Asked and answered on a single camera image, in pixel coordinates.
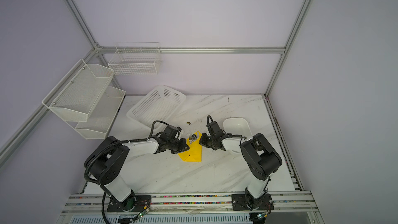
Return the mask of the white rectangular plastic tray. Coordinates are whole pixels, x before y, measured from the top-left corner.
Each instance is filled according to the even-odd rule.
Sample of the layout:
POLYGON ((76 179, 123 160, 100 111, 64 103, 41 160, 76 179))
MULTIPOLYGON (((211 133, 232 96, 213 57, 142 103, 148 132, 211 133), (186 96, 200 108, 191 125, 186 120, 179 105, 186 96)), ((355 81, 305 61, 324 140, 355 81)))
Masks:
POLYGON ((252 131, 246 119, 235 117, 228 118, 223 121, 223 128, 226 133, 245 136, 246 138, 252 137, 252 131))

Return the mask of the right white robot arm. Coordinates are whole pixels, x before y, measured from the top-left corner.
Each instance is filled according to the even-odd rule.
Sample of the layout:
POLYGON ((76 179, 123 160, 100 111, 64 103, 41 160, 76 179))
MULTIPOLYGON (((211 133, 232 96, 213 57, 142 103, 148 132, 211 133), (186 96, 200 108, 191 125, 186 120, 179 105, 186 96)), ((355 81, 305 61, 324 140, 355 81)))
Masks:
POLYGON ((232 134, 221 129, 213 120, 206 125, 208 133, 202 134, 200 145, 213 150, 224 150, 242 156, 251 173, 249 185, 243 194, 233 194, 232 207, 235 211, 265 211, 269 214, 274 210, 268 184, 283 161, 279 153, 267 138, 257 133, 251 137, 232 134))

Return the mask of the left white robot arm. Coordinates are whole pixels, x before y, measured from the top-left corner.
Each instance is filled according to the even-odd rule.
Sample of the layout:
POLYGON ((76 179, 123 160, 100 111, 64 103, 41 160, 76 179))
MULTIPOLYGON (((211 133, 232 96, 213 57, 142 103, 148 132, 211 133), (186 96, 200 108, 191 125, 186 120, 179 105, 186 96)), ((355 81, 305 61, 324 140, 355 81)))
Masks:
POLYGON ((150 197, 139 200, 121 171, 128 158, 155 155, 169 150, 178 154, 190 149, 187 140, 181 138, 181 128, 164 121, 155 120, 147 138, 119 140, 109 136, 97 147, 84 163, 84 178, 98 185, 104 192, 101 214, 105 223, 110 223, 105 214, 105 198, 110 196, 110 204, 115 203, 123 212, 138 211, 133 218, 123 218, 120 223, 133 224, 150 210, 150 197))

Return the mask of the white perforated plastic basket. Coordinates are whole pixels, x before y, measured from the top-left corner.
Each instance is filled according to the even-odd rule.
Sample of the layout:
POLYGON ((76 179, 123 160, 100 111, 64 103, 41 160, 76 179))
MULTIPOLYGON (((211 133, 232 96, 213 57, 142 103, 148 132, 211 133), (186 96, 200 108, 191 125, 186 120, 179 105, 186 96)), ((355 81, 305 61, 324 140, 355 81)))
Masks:
POLYGON ((172 118, 185 100, 182 92, 158 85, 128 110, 126 116, 149 130, 155 120, 166 122, 172 118))

